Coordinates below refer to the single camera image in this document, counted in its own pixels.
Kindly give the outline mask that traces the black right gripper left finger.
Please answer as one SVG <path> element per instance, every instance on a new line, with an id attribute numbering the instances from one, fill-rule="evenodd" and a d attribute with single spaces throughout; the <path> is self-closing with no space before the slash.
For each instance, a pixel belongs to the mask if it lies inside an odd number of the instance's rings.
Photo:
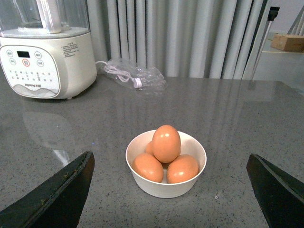
<path id="1" fill-rule="evenodd" d="M 0 212 L 2 228 L 75 228 L 86 203 L 95 158 L 85 152 Z"/>

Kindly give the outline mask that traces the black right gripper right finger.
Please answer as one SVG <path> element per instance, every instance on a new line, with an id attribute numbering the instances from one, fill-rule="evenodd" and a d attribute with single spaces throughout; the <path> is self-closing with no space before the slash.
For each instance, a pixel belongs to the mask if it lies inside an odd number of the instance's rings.
<path id="1" fill-rule="evenodd" d="M 257 154 L 251 154 L 247 173 L 270 228 L 304 226 L 304 183 Z"/>

